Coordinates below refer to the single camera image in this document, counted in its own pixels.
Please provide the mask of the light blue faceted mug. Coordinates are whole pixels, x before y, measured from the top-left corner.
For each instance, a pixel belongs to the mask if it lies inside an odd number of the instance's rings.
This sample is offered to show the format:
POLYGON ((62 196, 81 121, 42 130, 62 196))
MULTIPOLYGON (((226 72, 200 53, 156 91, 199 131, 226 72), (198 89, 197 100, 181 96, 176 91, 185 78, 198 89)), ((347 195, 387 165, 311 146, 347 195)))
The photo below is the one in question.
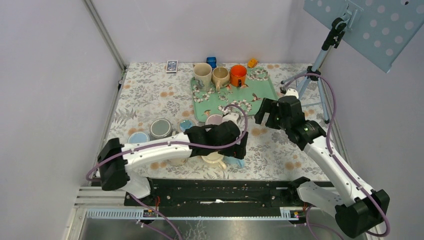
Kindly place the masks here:
POLYGON ((240 168, 243 168, 245 166, 244 159, 239 159, 236 157, 225 156, 224 161, 229 165, 237 165, 240 168))

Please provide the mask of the lilac mug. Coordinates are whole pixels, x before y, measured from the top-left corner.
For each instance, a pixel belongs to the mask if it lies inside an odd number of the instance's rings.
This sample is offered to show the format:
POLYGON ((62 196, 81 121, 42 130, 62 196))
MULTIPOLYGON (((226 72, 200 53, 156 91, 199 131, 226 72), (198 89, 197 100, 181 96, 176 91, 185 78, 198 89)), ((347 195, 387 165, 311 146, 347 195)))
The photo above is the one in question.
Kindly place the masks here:
POLYGON ((205 126, 208 129, 219 126, 223 122, 223 116, 221 114, 212 114, 210 115, 206 121, 205 126))

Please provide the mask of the orange mug with black handle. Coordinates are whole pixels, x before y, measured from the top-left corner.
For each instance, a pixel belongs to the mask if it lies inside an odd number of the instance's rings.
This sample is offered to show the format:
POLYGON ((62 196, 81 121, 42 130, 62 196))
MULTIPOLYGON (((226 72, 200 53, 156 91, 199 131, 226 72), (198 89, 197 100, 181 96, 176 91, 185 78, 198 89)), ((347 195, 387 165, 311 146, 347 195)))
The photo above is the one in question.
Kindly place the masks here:
POLYGON ((230 69, 230 84, 234 87, 241 88, 245 84, 247 77, 247 69, 243 65, 236 64, 230 69))

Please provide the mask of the round beige glazed mug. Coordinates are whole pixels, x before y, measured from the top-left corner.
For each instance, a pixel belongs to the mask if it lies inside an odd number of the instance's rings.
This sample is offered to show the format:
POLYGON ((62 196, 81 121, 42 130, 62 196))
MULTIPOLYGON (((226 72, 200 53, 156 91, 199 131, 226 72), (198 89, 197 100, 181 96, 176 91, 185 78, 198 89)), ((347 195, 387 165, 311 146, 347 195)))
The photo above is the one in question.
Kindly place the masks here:
POLYGON ((227 87, 230 83, 230 72, 225 67, 216 67, 212 71, 212 83, 215 85, 215 90, 219 92, 227 87))

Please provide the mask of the beige seahorse print mug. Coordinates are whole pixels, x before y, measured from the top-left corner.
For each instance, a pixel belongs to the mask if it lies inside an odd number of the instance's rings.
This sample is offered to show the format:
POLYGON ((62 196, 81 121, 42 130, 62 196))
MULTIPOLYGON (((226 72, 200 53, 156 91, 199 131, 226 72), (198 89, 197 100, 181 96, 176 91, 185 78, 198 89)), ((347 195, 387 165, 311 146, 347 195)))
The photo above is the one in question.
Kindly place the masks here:
POLYGON ((212 67, 205 62, 193 65, 195 85, 199 91, 208 92, 211 89, 212 71, 212 67))

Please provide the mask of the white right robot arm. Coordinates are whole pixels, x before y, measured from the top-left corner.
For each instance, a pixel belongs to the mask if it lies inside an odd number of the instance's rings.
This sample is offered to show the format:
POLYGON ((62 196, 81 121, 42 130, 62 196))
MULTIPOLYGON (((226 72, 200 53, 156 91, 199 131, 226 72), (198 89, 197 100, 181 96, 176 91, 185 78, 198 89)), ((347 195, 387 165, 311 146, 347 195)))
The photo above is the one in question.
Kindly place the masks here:
POLYGON ((390 197, 383 190, 376 191, 344 161, 335 150, 327 132, 313 120, 307 120, 301 102, 296 96, 283 96, 279 100, 264 98, 255 114, 261 124, 269 114, 265 126, 283 130, 323 170, 337 193, 323 189, 306 178, 299 178, 294 188, 287 191, 287 201, 293 206, 310 203, 334 217, 343 233, 356 238, 371 228, 386 223, 387 236, 390 224, 386 216, 390 197))

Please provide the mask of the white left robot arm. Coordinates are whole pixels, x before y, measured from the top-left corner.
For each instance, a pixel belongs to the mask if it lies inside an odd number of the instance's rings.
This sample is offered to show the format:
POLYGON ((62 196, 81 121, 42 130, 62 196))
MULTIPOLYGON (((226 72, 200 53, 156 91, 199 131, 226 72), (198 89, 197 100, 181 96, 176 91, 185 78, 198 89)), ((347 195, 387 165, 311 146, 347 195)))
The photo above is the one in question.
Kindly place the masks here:
POLYGON ((220 155, 243 159, 248 132, 233 121, 219 125, 193 126, 176 135, 138 144, 122 144, 118 138, 107 141, 97 157, 103 191, 124 190, 144 206, 152 204, 155 192, 147 177, 135 171, 143 165, 172 159, 220 155))

